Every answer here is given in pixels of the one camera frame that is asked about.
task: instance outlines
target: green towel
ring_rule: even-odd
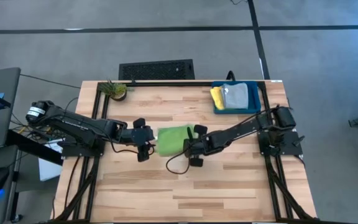
[[[194,125],[185,125],[174,128],[160,128],[158,130],[158,154],[160,156],[174,156],[183,151],[183,142],[189,138],[187,127],[191,129],[191,134],[197,138],[194,132]]]

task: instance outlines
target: gray carpet floor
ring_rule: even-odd
[[[358,0],[254,0],[260,26],[358,25]],[[3,0],[0,29],[251,26],[230,0]],[[283,80],[318,216],[358,223],[358,30],[261,32],[271,79]],[[0,34],[0,68],[71,85],[118,79],[120,63],[192,58],[196,79],[262,79],[253,31]],[[31,102],[66,105],[78,90],[21,77],[14,113]],[[69,110],[75,109],[73,103]],[[37,160],[22,168],[37,174]],[[57,179],[21,194],[21,223],[45,221]]]

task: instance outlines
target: blue tray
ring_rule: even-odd
[[[212,87],[222,86],[223,84],[235,85],[238,83],[245,83],[248,86],[248,109],[225,109],[218,110],[214,106],[214,113],[216,114],[254,114],[260,112],[260,100],[258,93],[258,84],[254,81],[219,81],[212,82]]]

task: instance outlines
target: butcher block tabletop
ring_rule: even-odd
[[[288,106],[283,82],[264,82],[270,107]],[[82,83],[76,113],[91,117],[97,85],[97,81]],[[146,125],[157,136],[159,128],[202,124],[210,132],[226,129],[249,117],[245,114],[214,114],[209,89],[208,86],[134,87],[124,101],[109,100],[107,119],[125,121],[131,128],[134,120],[145,118]],[[263,110],[261,92],[259,95]],[[98,118],[101,117],[102,99],[103,94]],[[118,144],[114,147],[137,150]],[[177,175],[165,168],[169,157],[155,153],[149,160],[137,162],[135,154],[116,154],[111,145],[106,144],[100,158],[90,222],[275,221],[265,160],[260,155],[256,133],[234,141],[221,153],[203,158],[203,167],[190,167],[186,174]],[[75,169],[68,202],[78,189],[82,159]],[[57,215],[63,211],[75,161],[76,158],[71,157],[63,163],[54,201]],[[282,161],[289,191],[305,211],[315,217],[303,164],[293,156],[282,156]],[[185,156],[169,163],[177,172],[184,171],[187,165]],[[285,217],[282,194],[277,191],[281,214]],[[87,198],[88,190],[81,201],[80,218],[85,216]]]

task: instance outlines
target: wire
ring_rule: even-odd
[[[70,102],[67,103],[67,106],[66,106],[65,111],[67,111],[67,108],[68,108],[68,106],[71,104],[71,102],[73,102],[73,101],[75,101],[75,100],[78,100],[78,97],[76,97],[76,98],[70,100]]]
[[[16,122],[16,121],[13,121],[13,120],[11,120],[11,122],[14,123],[14,124],[19,125],[19,127],[16,127],[16,128],[27,127],[27,125],[20,124],[20,123],[18,123],[18,122]]]
[[[67,85],[67,84],[63,84],[63,83],[58,83],[58,82],[53,82],[53,81],[45,80],[45,79],[43,79],[43,78],[33,77],[33,76],[31,76],[31,75],[24,75],[24,74],[20,74],[20,75],[21,75],[21,76],[24,76],[24,77],[29,77],[29,78],[34,78],[34,79],[37,79],[37,80],[41,80],[41,81],[44,81],[44,82],[49,82],[49,83],[57,84],[57,85],[62,85],[62,86],[67,86],[67,87],[72,87],[72,88],[78,88],[78,89],[81,88],[81,87],[78,87],[78,86]]]
[[[114,148],[113,143],[112,143],[112,142],[110,142],[110,143],[111,143],[112,150],[113,150],[115,153],[120,153],[120,152],[132,152],[132,153],[137,154],[137,152],[132,151],[132,150],[129,150],[129,149],[123,149],[123,150],[117,151],[116,148]]]
[[[34,79],[37,79],[37,80],[41,80],[41,81],[44,81],[44,82],[49,82],[49,83],[53,83],[53,84],[57,84],[57,85],[62,85],[62,86],[67,86],[67,87],[72,87],[72,88],[81,88],[81,87],[78,87],[78,86],[73,86],[73,85],[67,85],[67,84],[63,84],[63,83],[58,83],[58,82],[53,82],[53,81],[49,81],[49,80],[46,80],[46,79],[43,79],[43,78],[38,78],[38,77],[34,77],[34,76],[31,76],[31,75],[24,75],[24,74],[20,74],[21,76],[24,76],[24,77],[29,77],[29,78],[34,78]]]
[[[65,198],[65,208],[67,207],[67,198],[68,198],[68,192],[70,191],[71,180],[73,179],[74,170],[75,170],[75,167],[77,166],[77,163],[78,163],[79,160],[80,160],[80,157],[78,156],[78,157],[77,157],[77,160],[76,160],[75,163],[74,163],[73,170],[71,171],[70,179],[68,180],[67,191],[66,191],[66,198]]]
[[[188,171],[189,168],[190,168],[190,157],[189,157],[189,160],[188,160],[188,163],[187,163],[187,168],[186,168],[186,170],[183,171],[183,172],[175,172],[175,171],[172,171],[171,169],[169,169],[168,164],[169,164],[169,162],[171,162],[174,158],[183,155],[187,150],[189,150],[189,148],[190,148],[190,146],[187,147],[185,150],[183,150],[183,152],[181,152],[181,153],[179,153],[179,154],[177,154],[177,155],[171,157],[171,158],[167,161],[167,163],[165,163],[165,168],[167,168],[167,170],[168,170],[169,172],[171,172],[172,174],[178,174],[178,175],[186,174],[187,171]]]
[[[13,112],[12,112],[12,116],[17,120],[17,122],[20,123],[20,125],[25,126],[25,125],[17,118],[17,116],[15,116],[15,114],[14,114]]]
[[[52,200],[52,219],[55,219],[55,196],[53,196],[53,200]]]
[[[238,4],[240,4],[241,2],[245,2],[245,3],[248,3],[248,1],[246,1],[246,0],[241,0],[241,1],[239,1],[239,2],[237,2],[237,3],[234,3],[234,1],[233,0],[230,0],[230,2],[232,2],[233,3],[233,5],[238,5]]]
[[[10,167],[11,165],[13,165],[13,164],[15,164],[17,161],[19,161],[19,160],[21,160],[21,159],[23,159],[23,157],[25,157],[25,156],[28,156],[29,154],[27,153],[26,155],[24,155],[24,156],[20,156],[20,158],[18,158],[18,159],[16,159],[15,161],[13,161],[11,164],[9,164],[8,166],[6,166],[7,168],[8,167]]]
[[[149,156],[151,156],[155,152],[154,145],[151,144],[150,142],[147,142],[147,144],[149,144],[149,146],[153,149],[153,151],[149,154]]]
[[[63,113],[63,118],[62,118],[62,119],[65,119],[68,106],[71,104],[72,101],[75,101],[75,100],[77,100],[77,99],[78,99],[78,97],[76,97],[76,98],[70,100],[70,101],[67,103],[66,108],[65,108],[65,112]]]

